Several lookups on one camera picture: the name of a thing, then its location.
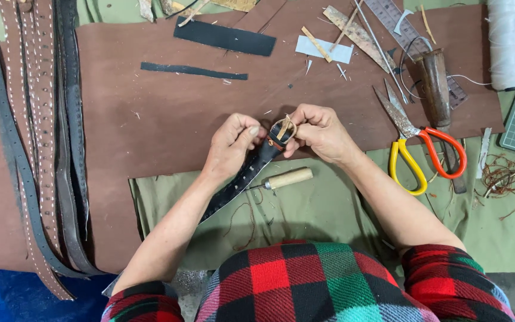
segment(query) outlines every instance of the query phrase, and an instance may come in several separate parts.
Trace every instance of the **metal rod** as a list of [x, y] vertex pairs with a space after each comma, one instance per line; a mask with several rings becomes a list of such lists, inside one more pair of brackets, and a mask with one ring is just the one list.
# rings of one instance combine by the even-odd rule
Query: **metal rod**
[[361, 5], [359, 5], [359, 2], [357, 0], [354, 0], [355, 4], [357, 5], [357, 8], [359, 9], [359, 13], [361, 14], [361, 17], [363, 17], [363, 21], [365, 22], [365, 25], [367, 25], [368, 31], [371, 33], [371, 36], [373, 37], [373, 40], [375, 40], [376, 47], [379, 49], [379, 53], [381, 53], [381, 56], [383, 57], [384, 62], [387, 64], [387, 67], [389, 68], [389, 72], [391, 73], [391, 77], [393, 80], [395, 80], [395, 84], [397, 84], [397, 88], [401, 92], [402, 100], [405, 104], [409, 103], [409, 100], [406, 99], [406, 96], [404, 95], [404, 92], [402, 91], [402, 88], [397, 81], [397, 77], [395, 77], [395, 73], [393, 72], [393, 69], [391, 68], [391, 65], [389, 64], [389, 60], [387, 59], [387, 56], [385, 56], [383, 49], [381, 48], [381, 45], [379, 45], [379, 42], [376, 40], [375, 33], [373, 33], [373, 30], [371, 29], [371, 26], [368, 24], [367, 18], [365, 18], [363, 11], [361, 10]]

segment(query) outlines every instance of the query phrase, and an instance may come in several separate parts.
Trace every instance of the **red plaid fabric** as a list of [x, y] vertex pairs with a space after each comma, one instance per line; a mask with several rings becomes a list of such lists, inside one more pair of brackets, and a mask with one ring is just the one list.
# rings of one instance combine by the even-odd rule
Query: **red plaid fabric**
[[[373, 257], [347, 244], [239, 252], [212, 275], [197, 321], [515, 322], [508, 299], [461, 249], [422, 245], [403, 257], [406, 292]], [[114, 295], [102, 321], [183, 321], [162, 282]]]

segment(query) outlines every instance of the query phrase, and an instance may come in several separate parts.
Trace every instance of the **awl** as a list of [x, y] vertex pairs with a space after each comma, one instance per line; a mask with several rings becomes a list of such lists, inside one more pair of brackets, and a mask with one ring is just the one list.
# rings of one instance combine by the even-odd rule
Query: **awl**
[[297, 183], [305, 180], [309, 180], [313, 178], [313, 172], [311, 172], [310, 168], [302, 168], [295, 171], [286, 172], [284, 174], [276, 175], [273, 177], [269, 177], [265, 184], [261, 186], [255, 186], [251, 188], [247, 188], [245, 191], [265, 188], [267, 190], [277, 189], [283, 186], [291, 185], [292, 183]]

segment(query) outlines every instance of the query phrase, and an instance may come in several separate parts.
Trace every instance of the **yellow scissors handle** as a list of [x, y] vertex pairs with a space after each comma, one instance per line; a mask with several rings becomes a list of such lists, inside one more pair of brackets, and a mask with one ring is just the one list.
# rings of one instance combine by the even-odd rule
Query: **yellow scissors handle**
[[418, 166], [417, 162], [411, 156], [409, 150], [406, 150], [406, 139], [398, 139], [396, 142], [393, 142], [393, 146], [391, 147], [391, 157], [389, 162], [389, 172], [391, 174], [391, 178], [395, 180], [400, 186], [402, 186], [399, 182], [399, 179], [397, 178], [397, 159], [399, 151], [401, 152], [401, 155], [404, 157], [406, 163], [409, 164], [411, 169], [416, 174], [419, 182], [418, 189], [410, 191], [405, 188], [405, 190], [414, 196], [424, 194], [426, 188], [428, 187], [428, 183], [426, 182], [425, 174], [422, 173], [421, 168]]

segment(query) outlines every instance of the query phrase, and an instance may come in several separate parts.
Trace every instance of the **ruler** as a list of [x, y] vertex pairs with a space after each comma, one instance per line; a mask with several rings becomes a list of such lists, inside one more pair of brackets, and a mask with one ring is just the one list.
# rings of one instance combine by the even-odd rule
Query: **ruler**
[[[368, 5], [402, 48], [406, 49], [413, 39], [420, 36], [407, 19], [401, 21], [401, 34], [393, 32], [397, 26], [397, 22], [402, 16], [402, 11], [398, 9], [393, 0], [365, 0], [365, 4]], [[414, 61], [428, 51], [430, 50], [426, 43], [422, 39], [417, 39], [412, 43], [407, 55]], [[455, 109], [468, 98], [468, 95], [453, 77], [448, 77], [447, 82], [450, 95], [450, 107]]]

